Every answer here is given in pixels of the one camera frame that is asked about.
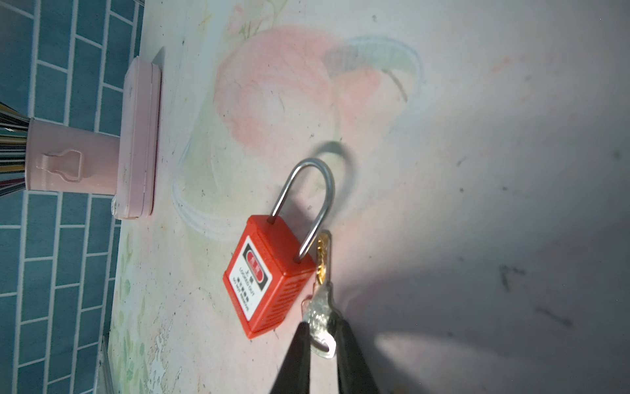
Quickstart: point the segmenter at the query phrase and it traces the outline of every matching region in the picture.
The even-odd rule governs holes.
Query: blue tile
[[[116,276],[116,266],[118,264],[118,244],[120,243],[120,227],[114,228],[114,239],[112,243],[112,262],[110,263],[110,278]]]
[[[94,130],[100,68],[101,50],[86,42],[76,40],[72,98],[70,99],[71,127]]]
[[[52,338],[50,341],[49,381],[70,375],[72,372],[72,349],[74,348],[74,329],[78,302],[78,287],[55,290],[55,309],[52,313]]]
[[[0,230],[0,256],[2,256],[0,293],[11,293],[18,289],[20,264],[20,231],[18,229]]]
[[[11,392],[16,297],[0,298],[0,393]]]
[[[107,252],[110,248],[112,199],[92,199],[89,219],[88,253]]]
[[[103,286],[107,276],[107,256],[88,257],[85,261],[83,308],[103,304]]]
[[[0,224],[20,224],[22,222],[22,196],[24,192],[2,197]]]
[[[61,205],[61,224],[85,224],[87,210],[87,194],[64,193],[64,200]]]
[[[77,366],[74,370],[75,394],[82,393],[94,387],[97,352],[98,345],[86,347],[77,352]]]
[[[134,57],[140,54],[140,36],[142,35],[142,19],[144,18],[144,7],[138,9],[138,24],[135,33]]]
[[[24,263],[22,321],[48,316],[52,260]]]
[[[105,82],[122,88],[129,68],[132,27],[110,17],[109,37],[107,38],[107,59],[105,61]]]
[[[79,0],[77,34],[94,42],[103,43],[105,0]]]
[[[56,195],[28,196],[26,257],[52,256],[56,211]]]
[[[57,286],[78,283],[81,280],[83,236],[84,230],[82,228],[59,229]]]
[[[101,329],[102,308],[81,312],[81,326],[79,329],[79,346],[98,341]]]
[[[33,13],[33,0],[4,0],[5,3],[8,3],[12,6],[16,6],[20,8],[22,11],[26,11],[27,13]]]
[[[103,333],[110,331],[112,323],[112,303],[114,300],[114,281],[107,284],[107,304],[105,306],[105,318],[103,319]]]
[[[18,369],[18,393],[36,394],[43,390],[43,361]]]
[[[48,320],[22,324],[20,329],[20,364],[46,356]]]
[[[101,101],[100,132],[106,132],[115,136],[120,135],[120,120],[122,118],[122,92],[109,88],[103,88]]]
[[[56,122],[64,121],[67,74],[52,68],[37,66],[35,85],[35,116]]]
[[[42,0],[40,36],[37,57],[40,60],[68,67],[72,0]]]
[[[9,107],[28,115],[33,20],[2,8],[0,37],[0,97]]]
[[[70,392],[70,377],[48,385],[48,394],[68,394]]]
[[[127,0],[112,0],[112,11],[130,21],[134,20],[135,2]]]

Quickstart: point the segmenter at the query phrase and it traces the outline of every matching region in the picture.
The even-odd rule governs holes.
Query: key head
[[[311,350],[318,356],[331,359],[335,356],[335,332],[341,313],[333,305],[333,285],[324,282],[313,294],[304,314],[311,333]]]

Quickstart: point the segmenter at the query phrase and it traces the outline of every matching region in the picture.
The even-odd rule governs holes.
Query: padlock body
[[[300,242],[281,217],[254,215],[223,275],[243,330],[252,339],[278,327],[316,269],[310,255],[294,262]]]

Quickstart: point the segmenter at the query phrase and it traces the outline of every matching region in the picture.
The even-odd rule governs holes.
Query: pink wall mount
[[[115,195],[117,219],[153,210],[161,72],[136,57],[125,75],[120,138],[31,119],[26,188]]]
[[[161,73],[136,57],[125,75],[120,155],[112,214],[146,217],[153,210]]]

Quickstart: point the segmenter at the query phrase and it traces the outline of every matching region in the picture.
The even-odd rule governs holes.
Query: blue tiled wall
[[[0,0],[0,101],[120,135],[141,30],[133,0]],[[0,198],[0,393],[93,392],[120,236],[110,202],[36,191]]]

